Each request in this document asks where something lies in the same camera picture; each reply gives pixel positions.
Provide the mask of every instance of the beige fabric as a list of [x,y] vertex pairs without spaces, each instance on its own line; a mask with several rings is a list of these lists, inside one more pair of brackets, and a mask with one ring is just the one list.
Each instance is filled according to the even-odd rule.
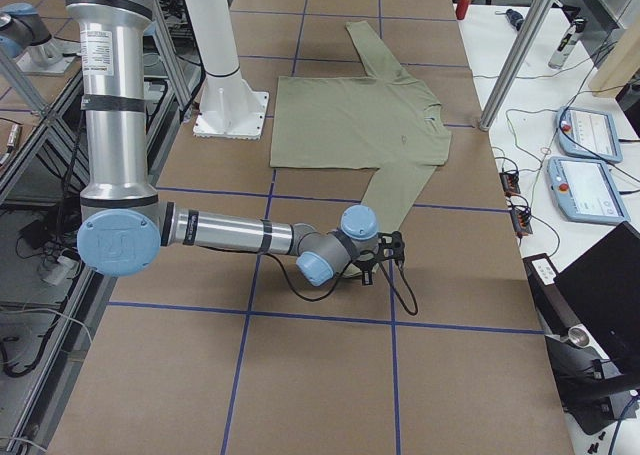
[[280,77],[271,166],[377,168],[362,203],[397,230],[437,165],[450,132],[441,104],[367,22],[347,23],[367,77]]

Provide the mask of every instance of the white table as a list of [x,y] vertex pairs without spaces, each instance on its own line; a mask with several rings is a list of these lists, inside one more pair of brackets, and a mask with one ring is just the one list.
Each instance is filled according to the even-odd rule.
[[[467,57],[469,58],[469,65],[474,74],[478,98],[482,106],[486,103],[496,79],[478,76],[497,76],[516,39],[517,32],[508,23],[506,17],[496,14],[496,12],[504,13],[507,8],[514,8],[525,16],[528,11],[526,7],[472,5],[469,7],[465,20],[459,22]],[[537,77],[540,75],[552,75],[557,72],[550,69],[547,66],[547,62],[568,26],[569,23],[561,10],[552,9],[550,11],[525,63],[520,69],[519,77]],[[555,111],[560,106],[566,105],[578,92],[584,78],[588,75],[590,79],[597,71],[597,69],[594,69],[589,73],[593,67],[593,63],[589,58],[589,54],[579,43],[564,66],[566,69],[586,60],[576,68],[552,78],[518,79],[513,83],[489,131],[489,136],[492,145],[502,149],[505,156],[514,160],[521,170],[526,168],[537,169],[539,164],[531,156],[517,149],[514,136],[507,125],[506,111],[509,109],[527,111],[551,109]],[[589,90],[588,80],[582,90]],[[573,106],[612,113],[619,138],[638,139],[614,99],[597,98],[591,93],[584,93],[578,96]],[[539,114],[510,112],[509,118],[513,123],[521,147],[539,158],[543,158],[546,147],[550,147],[550,155],[563,155],[557,140],[552,142],[555,129],[555,113],[550,111]],[[619,166],[640,178],[640,144],[623,144],[622,152],[624,160]],[[496,156],[502,155],[500,150],[496,150],[495,154]],[[497,163],[498,167],[502,166],[502,160]],[[511,168],[511,164],[506,162],[505,169]],[[637,183],[630,182],[617,170],[613,170],[612,174],[619,190],[640,188]],[[535,173],[522,172],[520,174],[520,188],[523,195],[532,204],[533,214],[558,231],[561,244],[552,260],[558,270],[563,270],[613,227],[567,221],[557,208],[549,189],[546,163],[537,183],[535,183],[535,179]],[[632,225],[635,228],[640,228],[640,194],[625,196],[623,201],[630,214]],[[524,237],[522,240],[520,247],[522,256],[525,257],[542,252],[551,253],[556,246],[555,235],[536,220],[532,221],[532,228],[533,235]],[[567,424],[576,454],[583,455],[592,443],[599,441],[595,436],[585,435],[570,415],[567,415]],[[600,441],[598,453],[607,453],[613,435],[613,428],[613,426],[610,426],[606,430],[606,437],[604,441]],[[614,453],[616,455],[635,455],[638,453],[638,447],[640,447],[640,420],[627,420],[620,429]]]

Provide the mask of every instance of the black monitor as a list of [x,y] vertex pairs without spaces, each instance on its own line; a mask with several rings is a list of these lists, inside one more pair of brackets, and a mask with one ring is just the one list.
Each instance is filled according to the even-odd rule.
[[640,233],[623,222],[555,283],[622,373],[640,372]]

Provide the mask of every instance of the blue joint cap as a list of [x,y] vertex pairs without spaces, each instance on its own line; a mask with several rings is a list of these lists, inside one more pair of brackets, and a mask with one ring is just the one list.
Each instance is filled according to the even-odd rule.
[[342,214],[340,229],[354,240],[369,240],[378,236],[378,218],[366,205],[354,205]]
[[16,58],[24,50],[18,43],[7,37],[0,37],[0,49],[11,58]]
[[0,8],[0,11],[9,15],[37,15],[38,11],[29,3],[12,3]]
[[317,253],[303,252],[296,260],[296,265],[314,287],[319,287],[333,277],[331,265]]
[[111,277],[144,270],[159,250],[158,227],[133,210],[103,210],[85,220],[78,231],[82,260],[96,272]]

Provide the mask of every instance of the screwdriver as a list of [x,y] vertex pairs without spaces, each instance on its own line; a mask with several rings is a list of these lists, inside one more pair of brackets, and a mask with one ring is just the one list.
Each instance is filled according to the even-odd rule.
[[519,12],[510,8],[505,12],[505,15],[507,16],[509,23],[516,29],[516,32],[520,31],[520,27],[522,27],[522,24],[524,23],[524,17]]

